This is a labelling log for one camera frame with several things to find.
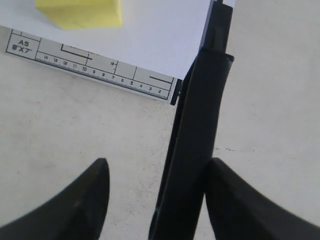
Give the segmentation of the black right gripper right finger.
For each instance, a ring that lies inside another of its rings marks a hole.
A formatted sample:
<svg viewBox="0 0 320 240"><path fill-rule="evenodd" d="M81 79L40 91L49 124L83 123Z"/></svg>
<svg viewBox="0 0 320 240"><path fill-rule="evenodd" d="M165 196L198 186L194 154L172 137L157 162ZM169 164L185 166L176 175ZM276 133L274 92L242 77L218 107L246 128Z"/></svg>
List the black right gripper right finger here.
<svg viewBox="0 0 320 240"><path fill-rule="evenodd" d="M259 193L221 159L207 166L206 205L217 240L318 240L320 228Z"/></svg>

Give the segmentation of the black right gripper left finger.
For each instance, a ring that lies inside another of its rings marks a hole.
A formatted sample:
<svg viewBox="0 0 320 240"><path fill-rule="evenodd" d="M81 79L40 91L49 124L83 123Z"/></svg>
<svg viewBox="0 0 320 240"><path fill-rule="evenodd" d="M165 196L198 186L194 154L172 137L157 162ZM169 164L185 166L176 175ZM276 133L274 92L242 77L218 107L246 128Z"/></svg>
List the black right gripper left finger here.
<svg viewBox="0 0 320 240"><path fill-rule="evenodd" d="M105 158L95 160L59 194L2 226L2 240L98 240L110 195Z"/></svg>

